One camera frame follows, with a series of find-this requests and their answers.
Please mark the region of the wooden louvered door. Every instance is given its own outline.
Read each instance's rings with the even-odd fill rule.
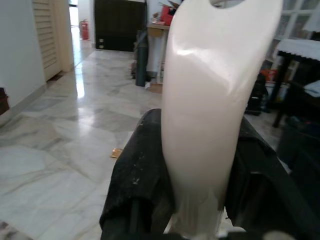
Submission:
[[[49,80],[61,71],[54,21],[53,0],[32,0],[32,3],[44,74],[46,80]]]

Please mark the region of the small brown object on floor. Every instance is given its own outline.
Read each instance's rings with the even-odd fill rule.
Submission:
[[[123,149],[121,148],[114,148],[112,149],[112,154],[111,154],[111,158],[113,159],[117,159],[120,157],[120,154],[122,153]]]
[[[151,86],[148,88],[148,91],[155,94],[162,94],[162,84],[151,83]]]

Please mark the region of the hallway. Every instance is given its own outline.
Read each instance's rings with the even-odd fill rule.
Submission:
[[[161,104],[132,81],[132,53],[82,57],[0,128],[0,220],[33,240],[100,239],[112,149]]]

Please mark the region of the red fire extinguisher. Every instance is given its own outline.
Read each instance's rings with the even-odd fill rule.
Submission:
[[[87,20],[80,22],[80,34],[83,40],[89,39],[89,24]]]

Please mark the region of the white cloth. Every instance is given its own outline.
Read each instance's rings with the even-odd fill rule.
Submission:
[[[320,97],[320,80],[304,86],[304,91],[314,98]]]
[[[303,30],[310,32],[320,32],[320,2],[314,9],[308,21],[305,23]]]
[[[283,39],[276,46],[273,58],[277,57],[278,51],[320,61],[320,41]]]

